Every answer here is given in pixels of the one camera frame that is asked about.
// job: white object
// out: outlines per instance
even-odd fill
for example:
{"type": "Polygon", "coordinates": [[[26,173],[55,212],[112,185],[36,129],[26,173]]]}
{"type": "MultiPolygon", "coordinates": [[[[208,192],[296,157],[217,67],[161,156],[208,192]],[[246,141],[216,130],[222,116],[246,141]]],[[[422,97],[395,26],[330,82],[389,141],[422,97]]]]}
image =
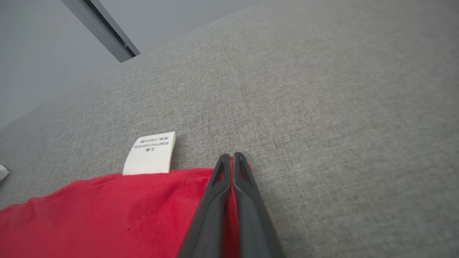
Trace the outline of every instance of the white object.
{"type": "Polygon", "coordinates": [[[4,166],[0,165],[0,181],[2,181],[9,174],[10,172],[8,172],[4,166]]]}
{"type": "Polygon", "coordinates": [[[175,132],[138,138],[124,163],[123,175],[169,173],[175,132]]]}

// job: gray wall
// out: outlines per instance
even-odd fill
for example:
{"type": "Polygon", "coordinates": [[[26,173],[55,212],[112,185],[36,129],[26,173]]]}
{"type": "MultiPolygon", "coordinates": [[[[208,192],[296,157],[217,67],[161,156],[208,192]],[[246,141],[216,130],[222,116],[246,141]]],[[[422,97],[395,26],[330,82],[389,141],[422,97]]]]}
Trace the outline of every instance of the gray wall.
{"type": "Polygon", "coordinates": [[[0,128],[118,66],[61,1],[0,1],[0,128]]]}
{"type": "MultiPolygon", "coordinates": [[[[256,0],[101,0],[141,53],[256,0]]],[[[59,0],[0,0],[0,128],[120,63],[59,0]]]]}
{"type": "Polygon", "coordinates": [[[99,0],[141,53],[259,0],[99,0]]]}

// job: gray fabric surface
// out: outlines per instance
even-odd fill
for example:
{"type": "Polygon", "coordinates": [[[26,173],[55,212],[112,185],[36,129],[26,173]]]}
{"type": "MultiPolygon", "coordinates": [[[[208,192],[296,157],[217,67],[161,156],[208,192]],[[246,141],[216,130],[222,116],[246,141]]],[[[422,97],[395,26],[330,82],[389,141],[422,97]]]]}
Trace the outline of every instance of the gray fabric surface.
{"type": "Polygon", "coordinates": [[[175,130],[173,169],[245,153],[288,257],[456,257],[458,12],[261,2],[208,24],[4,128],[0,207],[175,130]]]}

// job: white tag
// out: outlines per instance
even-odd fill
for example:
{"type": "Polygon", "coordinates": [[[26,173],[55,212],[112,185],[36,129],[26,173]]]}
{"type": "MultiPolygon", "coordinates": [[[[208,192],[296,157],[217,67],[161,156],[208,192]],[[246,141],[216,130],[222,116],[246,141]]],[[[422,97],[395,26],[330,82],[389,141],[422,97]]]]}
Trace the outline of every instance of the white tag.
{"type": "Polygon", "coordinates": [[[169,173],[175,132],[138,138],[126,162],[123,175],[169,173]]]}

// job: red fabric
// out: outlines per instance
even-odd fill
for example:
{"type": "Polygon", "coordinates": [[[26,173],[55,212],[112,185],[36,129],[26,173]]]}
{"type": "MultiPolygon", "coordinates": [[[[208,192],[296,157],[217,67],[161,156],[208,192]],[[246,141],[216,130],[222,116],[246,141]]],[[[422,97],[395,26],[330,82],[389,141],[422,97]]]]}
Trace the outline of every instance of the red fabric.
{"type": "MultiPolygon", "coordinates": [[[[0,211],[0,257],[177,256],[213,169],[113,174],[0,211]]],[[[224,257],[239,256],[234,193],[225,212],[224,257]]]]}

